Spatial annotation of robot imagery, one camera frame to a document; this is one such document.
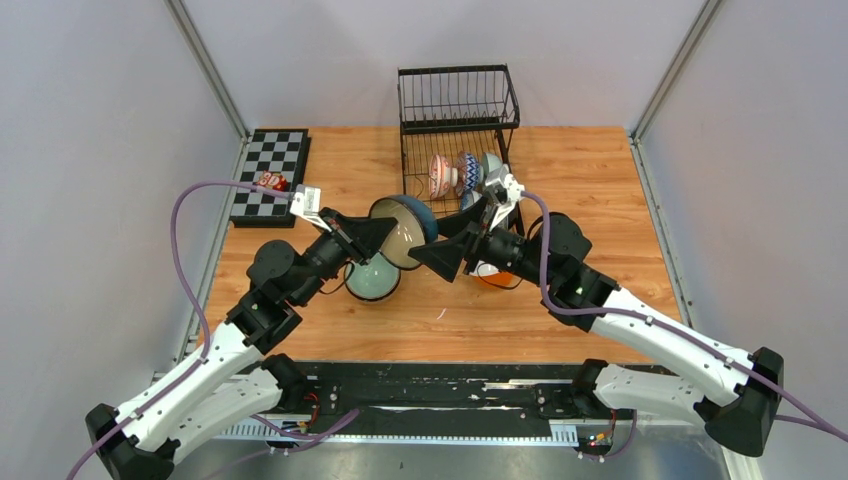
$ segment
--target small red toy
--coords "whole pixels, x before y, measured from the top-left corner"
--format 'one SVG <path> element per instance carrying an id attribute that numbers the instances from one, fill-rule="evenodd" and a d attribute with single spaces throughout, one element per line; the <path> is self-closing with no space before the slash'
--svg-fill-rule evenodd
<path id="1" fill-rule="evenodd" d="M 289 182 L 283 177 L 281 173 L 272 173 L 272 172 L 262 172 L 262 176 L 259 177 L 259 181 L 256 182 L 260 187 L 270 188 L 273 190 L 283 191 L 286 188 L 286 185 Z"/>

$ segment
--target white wall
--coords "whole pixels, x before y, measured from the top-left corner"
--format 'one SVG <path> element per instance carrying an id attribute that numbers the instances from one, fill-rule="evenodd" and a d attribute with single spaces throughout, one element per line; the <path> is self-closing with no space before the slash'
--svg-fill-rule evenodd
<path id="1" fill-rule="evenodd" d="M 229 177 L 238 142 L 162 1 L 3 2 L 0 65 L 0 470 L 64 478 L 88 410 L 168 366 L 188 312 L 171 205 Z M 181 215 L 192 281 L 223 193 Z"/>
<path id="2" fill-rule="evenodd" d="M 843 429 L 846 21 L 838 0 L 728 0 L 645 141 L 696 327 L 783 354 L 789 390 Z M 777 425 L 760 464 L 835 478 L 846 451 Z"/>
<path id="3" fill-rule="evenodd" d="M 397 125 L 397 68 L 510 67 L 523 125 L 633 127 L 702 0 L 186 0 L 249 126 Z"/>

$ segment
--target black and white checkerboard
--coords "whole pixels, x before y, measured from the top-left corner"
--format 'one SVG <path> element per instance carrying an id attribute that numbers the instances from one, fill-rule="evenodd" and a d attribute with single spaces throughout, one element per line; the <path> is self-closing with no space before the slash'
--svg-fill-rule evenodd
<path id="1" fill-rule="evenodd" d="M 256 130 L 250 137 L 239 181 L 256 183 L 262 172 L 280 173 L 289 182 L 286 191 L 303 182 L 309 155 L 308 130 Z M 230 220 L 236 227 L 294 226 L 288 200 L 255 192 L 236 193 Z"/>

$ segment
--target wooden tabletop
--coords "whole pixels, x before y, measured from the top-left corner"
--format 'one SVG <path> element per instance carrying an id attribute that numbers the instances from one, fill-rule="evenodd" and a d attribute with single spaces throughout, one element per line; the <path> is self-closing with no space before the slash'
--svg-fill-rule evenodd
<path id="1" fill-rule="evenodd" d="M 376 199 L 402 192 L 397 127 L 310 128 L 309 133 L 304 182 L 321 187 L 322 206 L 365 216 Z M 679 318 L 623 129 L 522 127 L 509 155 L 526 189 L 544 198 L 551 211 L 574 219 L 592 241 L 588 264 Z M 521 211 L 525 225 L 539 216 L 532 202 L 522 202 Z M 262 244 L 283 239 L 303 252 L 317 234 L 303 220 L 292 229 L 231 226 L 207 307 L 212 328 L 246 292 L 245 271 Z M 538 288 L 529 282 L 502 291 L 459 275 L 451 284 L 421 267 L 403 272 L 397 291 L 381 303 L 360 302 L 344 288 L 316 296 L 299 309 L 303 323 L 274 353 L 295 360 L 650 361 L 563 326 L 539 301 Z"/>

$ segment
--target black wire dish rack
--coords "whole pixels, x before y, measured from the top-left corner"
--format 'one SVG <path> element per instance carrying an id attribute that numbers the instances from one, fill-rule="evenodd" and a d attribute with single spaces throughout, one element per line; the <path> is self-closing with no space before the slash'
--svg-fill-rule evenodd
<path id="1" fill-rule="evenodd" d="M 400 69 L 398 105 L 403 191 L 424 202 L 437 218 L 458 212 L 460 198 L 453 189 L 430 198 L 433 155 L 453 159 L 467 150 L 479 160 L 488 152 L 509 164 L 520 116 L 506 65 Z M 518 208 L 510 227 L 524 235 Z"/>

